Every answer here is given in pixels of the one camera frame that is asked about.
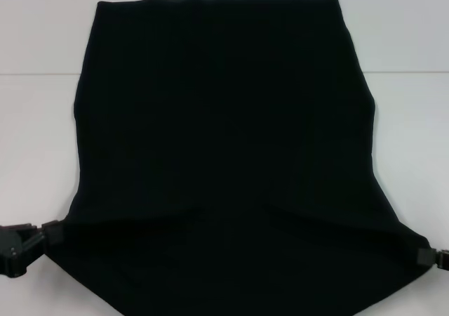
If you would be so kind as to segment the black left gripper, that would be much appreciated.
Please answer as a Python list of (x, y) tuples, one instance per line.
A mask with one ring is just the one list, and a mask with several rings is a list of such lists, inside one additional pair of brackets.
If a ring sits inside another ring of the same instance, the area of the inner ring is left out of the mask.
[(63, 241), (63, 225), (58, 220), (40, 228), (28, 223), (22, 225), (18, 233), (1, 227), (1, 274), (9, 278), (23, 276), (27, 272), (23, 261), (35, 261)]

